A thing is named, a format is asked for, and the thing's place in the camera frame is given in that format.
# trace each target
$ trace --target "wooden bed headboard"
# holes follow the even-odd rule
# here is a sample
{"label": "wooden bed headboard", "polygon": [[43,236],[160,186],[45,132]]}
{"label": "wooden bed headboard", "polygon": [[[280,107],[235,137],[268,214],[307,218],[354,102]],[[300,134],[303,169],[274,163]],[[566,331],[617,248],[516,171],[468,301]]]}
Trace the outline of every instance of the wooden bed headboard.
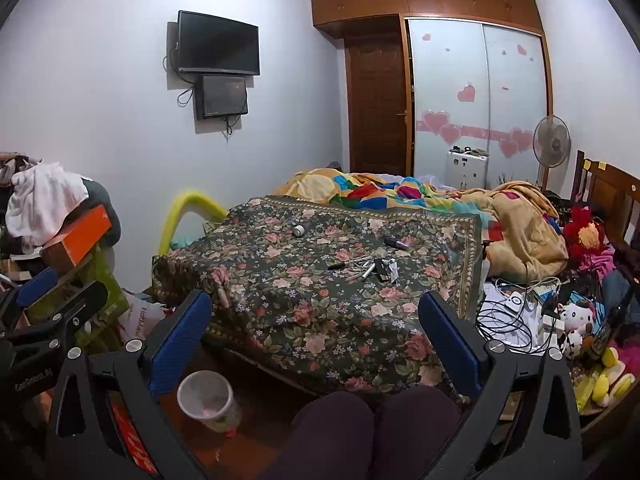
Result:
{"label": "wooden bed headboard", "polygon": [[616,250],[630,250],[633,237],[640,239],[640,180],[636,177],[578,151],[571,200],[591,206]]}
{"label": "wooden bed headboard", "polygon": [[[640,180],[610,164],[585,158],[584,152],[578,151],[571,200],[589,204],[594,216],[602,219],[622,275],[629,281],[639,277],[640,251],[636,249],[640,246]],[[582,428],[584,454],[591,454],[603,441],[619,435],[639,402],[640,380],[636,380],[617,404]]]}

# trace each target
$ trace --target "yellow blanket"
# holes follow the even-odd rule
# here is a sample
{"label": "yellow blanket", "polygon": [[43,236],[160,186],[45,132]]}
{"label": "yellow blanket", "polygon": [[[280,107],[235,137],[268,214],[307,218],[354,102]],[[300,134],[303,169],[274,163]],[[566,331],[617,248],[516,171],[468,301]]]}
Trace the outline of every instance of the yellow blanket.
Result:
{"label": "yellow blanket", "polygon": [[[568,254],[564,238],[546,222],[543,214],[558,213],[540,190],[528,182],[508,182],[494,190],[455,192],[459,200],[475,203],[500,221],[503,240],[487,247],[489,276],[532,282],[564,269]],[[514,200],[512,193],[525,200]]]}

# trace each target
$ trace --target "sliding wardrobe door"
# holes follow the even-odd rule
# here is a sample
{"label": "sliding wardrobe door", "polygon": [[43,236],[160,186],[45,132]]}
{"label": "sliding wardrobe door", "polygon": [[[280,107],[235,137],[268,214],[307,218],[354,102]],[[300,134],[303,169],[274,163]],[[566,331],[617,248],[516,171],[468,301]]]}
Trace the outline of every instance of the sliding wardrobe door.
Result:
{"label": "sliding wardrobe door", "polygon": [[454,146],[487,149],[489,81],[481,23],[410,19],[414,176],[444,182]]}
{"label": "sliding wardrobe door", "polygon": [[539,163],[533,131],[546,116],[546,79],[540,38],[484,26],[490,81],[490,142],[486,186],[510,180],[535,184]]}

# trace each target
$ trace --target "white wall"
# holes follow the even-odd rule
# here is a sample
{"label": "white wall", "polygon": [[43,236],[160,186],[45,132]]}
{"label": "white wall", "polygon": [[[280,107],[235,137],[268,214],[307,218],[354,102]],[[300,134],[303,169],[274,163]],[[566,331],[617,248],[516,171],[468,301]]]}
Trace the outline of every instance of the white wall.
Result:
{"label": "white wall", "polygon": [[[180,9],[260,28],[261,75],[228,142],[176,104],[182,85],[162,68]],[[141,290],[181,191],[229,207],[341,158],[337,70],[310,0],[21,0],[0,30],[0,145],[107,188],[115,274]]]}
{"label": "white wall", "polygon": [[550,173],[568,197],[575,154],[640,176],[640,52],[608,0],[536,0],[551,59],[554,114],[569,126],[570,160]]}

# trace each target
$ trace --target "plastic cup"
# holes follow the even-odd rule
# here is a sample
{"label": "plastic cup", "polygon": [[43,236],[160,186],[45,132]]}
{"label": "plastic cup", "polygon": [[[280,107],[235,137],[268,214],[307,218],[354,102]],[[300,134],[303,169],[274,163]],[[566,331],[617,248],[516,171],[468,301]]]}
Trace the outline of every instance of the plastic cup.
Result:
{"label": "plastic cup", "polygon": [[200,370],[183,379],[178,386],[178,405],[187,416],[219,433],[240,425],[240,407],[231,384],[211,370]]}

